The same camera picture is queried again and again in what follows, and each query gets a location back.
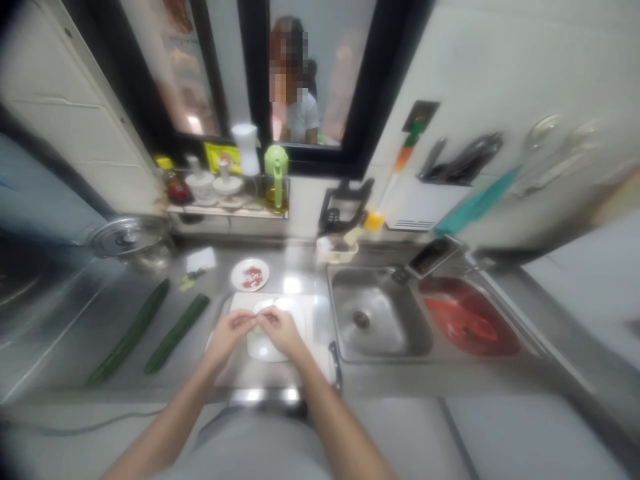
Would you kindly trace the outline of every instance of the cucumber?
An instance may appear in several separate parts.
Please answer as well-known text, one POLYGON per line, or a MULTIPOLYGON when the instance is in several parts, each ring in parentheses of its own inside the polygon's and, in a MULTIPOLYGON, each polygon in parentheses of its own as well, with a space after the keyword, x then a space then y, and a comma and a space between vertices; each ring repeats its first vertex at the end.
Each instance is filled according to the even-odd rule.
POLYGON ((111 351, 109 356, 96 368, 87 380, 87 385, 97 385, 107 380, 113 372, 133 350, 138 340, 142 337, 148 326, 151 324, 158 308, 164 302, 169 292, 169 279, 164 279, 151 292, 145 304, 140 308, 129 329, 121 338, 118 345, 111 351))
POLYGON ((150 375, 158 372, 169 358, 175 346, 182 340, 189 329, 193 326, 198 317, 204 312, 209 304, 209 297, 199 293, 182 314, 180 320, 173 326, 167 336, 160 342, 158 348, 151 354, 149 361, 145 365, 145 373, 150 375))

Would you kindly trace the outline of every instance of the red basin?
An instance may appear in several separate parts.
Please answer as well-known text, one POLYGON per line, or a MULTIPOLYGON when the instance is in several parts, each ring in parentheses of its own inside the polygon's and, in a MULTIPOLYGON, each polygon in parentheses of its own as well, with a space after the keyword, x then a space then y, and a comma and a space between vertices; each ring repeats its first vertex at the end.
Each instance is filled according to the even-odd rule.
POLYGON ((517 336, 500 312, 471 284, 428 277, 419 289, 442 334, 460 350, 479 357, 505 357, 520 350, 517 336))

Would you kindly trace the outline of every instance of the chopped red food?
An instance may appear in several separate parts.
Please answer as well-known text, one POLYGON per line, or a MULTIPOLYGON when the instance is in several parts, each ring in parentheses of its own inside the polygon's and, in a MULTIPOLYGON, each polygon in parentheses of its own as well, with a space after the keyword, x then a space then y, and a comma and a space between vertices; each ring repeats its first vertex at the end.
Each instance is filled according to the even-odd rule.
POLYGON ((262 283, 262 270, 258 267, 250 267, 244 271, 245 281, 242 283, 244 288, 257 287, 262 283))

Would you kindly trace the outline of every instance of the white plate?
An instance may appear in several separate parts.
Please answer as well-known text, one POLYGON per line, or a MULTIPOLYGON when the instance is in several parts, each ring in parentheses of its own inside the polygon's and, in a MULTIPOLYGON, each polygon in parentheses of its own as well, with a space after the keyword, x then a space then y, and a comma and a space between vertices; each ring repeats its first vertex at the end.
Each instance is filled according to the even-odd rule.
MULTIPOLYGON (((273 301, 277 299, 276 307, 280 310, 288 311, 293 317, 298 333, 304 340, 305 338, 305 314, 302 310, 302 306, 288 297, 274 297, 272 299, 260 300, 255 304, 253 308, 254 313, 258 313, 260 310, 273 305, 273 301)), ((280 353, 278 349, 272 344, 271 340, 266 333, 262 331, 254 332, 250 331, 247 334, 247 352, 249 356, 256 360, 264 362, 282 362, 287 361, 288 358, 283 353, 280 353)))
POLYGON ((242 291, 256 291, 260 290, 264 287, 265 283, 269 279, 269 267, 262 260, 258 259, 247 259, 242 260, 242 262, 238 263, 231 272, 231 283, 238 290, 242 291), (245 282, 251 282, 252 277, 245 272, 250 268, 258 268, 262 273, 262 281, 259 283, 254 283, 248 287, 245 286, 245 282))

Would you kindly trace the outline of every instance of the window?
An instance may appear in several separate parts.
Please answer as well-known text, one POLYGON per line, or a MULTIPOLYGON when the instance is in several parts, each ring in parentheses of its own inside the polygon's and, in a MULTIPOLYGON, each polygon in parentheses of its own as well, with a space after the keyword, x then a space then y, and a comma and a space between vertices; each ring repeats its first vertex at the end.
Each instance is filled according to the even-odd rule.
POLYGON ((269 88, 275 141, 341 144, 375 3, 271 0, 269 88))
POLYGON ((258 126, 261 153, 282 143, 290 173, 354 179, 432 4, 63 1, 152 154, 202 157, 203 141, 232 142, 231 116, 258 126))
POLYGON ((220 135, 193 12, 186 0, 120 0, 173 128, 220 135))

